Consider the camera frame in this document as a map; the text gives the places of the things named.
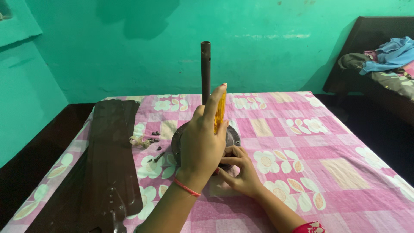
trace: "bolt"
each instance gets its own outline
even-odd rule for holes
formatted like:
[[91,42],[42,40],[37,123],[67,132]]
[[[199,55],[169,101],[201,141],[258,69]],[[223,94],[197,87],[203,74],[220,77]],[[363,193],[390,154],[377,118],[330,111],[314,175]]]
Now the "bolt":
[[157,158],[154,159],[154,162],[158,162],[158,159],[160,159],[164,154],[165,152],[162,152]]

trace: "green wall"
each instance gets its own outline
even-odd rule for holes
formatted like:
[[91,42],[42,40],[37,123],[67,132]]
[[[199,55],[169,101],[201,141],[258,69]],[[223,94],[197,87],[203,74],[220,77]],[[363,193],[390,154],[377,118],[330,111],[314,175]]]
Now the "green wall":
[[0,167],[66,105],[33,41],[0,47]]
[[71,103],[201,93],[200,42],[212,85],[229,92],[322,86],[358,16],[412,15],[411,0],[26,0],[35,40]]

